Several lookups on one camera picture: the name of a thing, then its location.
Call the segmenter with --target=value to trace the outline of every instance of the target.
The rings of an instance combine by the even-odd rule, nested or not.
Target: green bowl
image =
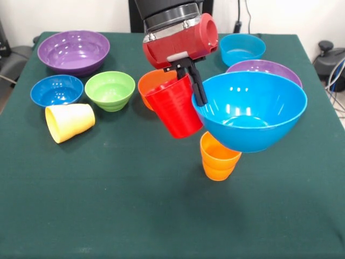
[[[134,90],[134,79],[119,71],[96,74],[85,85],[86,95],[107,112],[122,109],[133,95]]]

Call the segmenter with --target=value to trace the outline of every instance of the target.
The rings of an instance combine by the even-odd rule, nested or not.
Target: blue bowl
[[[222,60],[227,66],[244,60],[260,59],[265,51],[266,44],[250,34],[234,33],[220,41]]]
[[[204,127],[225,147],[251,153],[283,138],[307,107],[304,91],[265,72],[230,72],[206,80],[208,103],[193,106]]]
[[[42,79],[31,89],[31,100],[45,108],[50,105],[72,104],[79,101],[84,85],[74,77],[59,74]]]

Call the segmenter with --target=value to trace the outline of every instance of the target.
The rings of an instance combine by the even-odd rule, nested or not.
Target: purple bowl
[[[45,39],[38,58],[59,74],[87,76],[104,62],[110,50],[109,40],[93,31],[65,31]]]
[[[226,70],[226,73],[235,71],[259,71],[276,74],[278,76],[285,77],[292,82],[295,82],[301,88],[303,88],[302,82],[295,74],[295,72],[281,64],[272,61],[255,59],[238,62],[229,67],[228,70]]]

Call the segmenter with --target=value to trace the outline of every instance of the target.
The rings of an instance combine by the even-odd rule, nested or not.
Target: plastic bowl
[[[151,105],[146,100],[145,95],[156,87],[164,87],[165,84],[169,84],[171,80],[177,78],[175,70],[164,72],[163,69],[153,70],[140,78],[138,82],[138,91],[145,106],[153,111]]]
[[[295,72],[276,62],[263,59],[246,60],[236,63],[226,70],[227,73],[236,71],[255,71],[276,74],[278,76],[290,79],[303,88],[302,82]]]
[[[230,72],[204,83],[208,103],[193,106],[204,127],[225,147],[251,153],[283,138],[307,107],[294,82],[265,72]]]
[[[249,59],[260,59],[266,51],[266,44],[250,34],[234,33],[220,41],[222,60],[227,66]]]
[[[74,77],[59,74],[37,82],[30,92],[31,100],[45,108],[50,105],[72,104],[79,101],[84,85]]]
[[[134,90],[134,79],[119,71],[96,74],[85,85],[86,95],[107,112],[122,109],[133,95]]]
[[[56,73],[87,76],[104,62],[110,50],[100,33],[77,30],[56,33],[38,47],[38,58]]]

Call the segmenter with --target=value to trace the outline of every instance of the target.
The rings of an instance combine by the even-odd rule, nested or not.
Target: orange cup
[[[227,179],[242,155],[224,147],[208,131],[200,139],[200,150],[205,173],[213,181]]]
[[[149,102],[147,102],[145,98],[145,95],[149,91],[161,85],[164,85],[165,83],[176,78],[177,78],[177,73],[175,70],[164,72],[163,69],[153,70],[146,73],[144,76],[142,76],[142,78],[140,78],[138,82],[138,91],[146,107],[148,107],[151,111],[153,111],[151,105],[149,104]]]

